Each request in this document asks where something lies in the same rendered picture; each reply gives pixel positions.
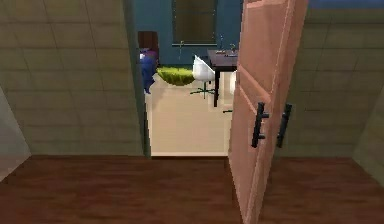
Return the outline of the green shaggy rug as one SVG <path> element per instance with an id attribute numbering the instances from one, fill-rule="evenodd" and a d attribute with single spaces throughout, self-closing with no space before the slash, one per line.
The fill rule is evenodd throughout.
<path id="1" fill-rule="evenodd" d="M 159 67 L 157 74 L 168 84 L 185 86 L 194 81 L 192 71 L 186 68 Z"/>

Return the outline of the white swivel chair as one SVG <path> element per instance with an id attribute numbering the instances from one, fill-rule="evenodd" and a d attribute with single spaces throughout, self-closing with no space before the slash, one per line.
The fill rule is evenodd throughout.
<path id="1" fill-rule="evenodd" d="M 192 67 L 193 78 L 203 83 L 203 87 L 199 87 L 193 94 L 202 93 L 206 97 L 207 93 L 214 94 L 214 89 L 208 89 L 207 84 L 215 80 L 215 71 L 199 56 L 194 56 Z"/>

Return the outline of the dark brown desk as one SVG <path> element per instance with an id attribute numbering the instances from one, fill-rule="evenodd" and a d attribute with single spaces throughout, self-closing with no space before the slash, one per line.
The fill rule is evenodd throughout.
<path id="1" fill-rule="evenodd" d="M 226 50 L 224 54 L 217 54 L 215 50 L 208 50 L 207 53 L 210 67 L 215 72 L 213 104 L 217 107 L 219 99 L 220 74 L 222 72 L 235 71 L 237 69 L 238 56 L 237 52 L 234 52 L 234 56 L 230 56 L 230 50 Z"/>

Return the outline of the pink wooden room door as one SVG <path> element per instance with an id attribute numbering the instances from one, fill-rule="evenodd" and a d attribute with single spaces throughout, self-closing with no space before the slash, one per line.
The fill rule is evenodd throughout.
<path id="1" fill-rule="evenodd" d="M 242 224 L 258 224 L 308 0 L 244 0 L 229 142 Z M 259 102 L 265 138 L 251 146 Z"/>

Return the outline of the dark brown headboard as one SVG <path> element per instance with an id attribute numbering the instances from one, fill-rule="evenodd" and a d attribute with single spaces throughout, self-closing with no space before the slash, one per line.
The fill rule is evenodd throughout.
<path id="1" fill-rule="evenodd" d="M 158 35 L 155 31 L 139 31 L 138 42 L 140 48 L 149 48 L 153 51 L 158 50 Z"/>

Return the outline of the dark window with blind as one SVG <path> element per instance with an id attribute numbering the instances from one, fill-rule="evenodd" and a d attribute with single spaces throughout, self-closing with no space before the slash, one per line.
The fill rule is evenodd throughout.
<path id="1" fill-rule="evenodd" d="M 173 43 L 214 45 L 217 0 L 172 0 Z"/>

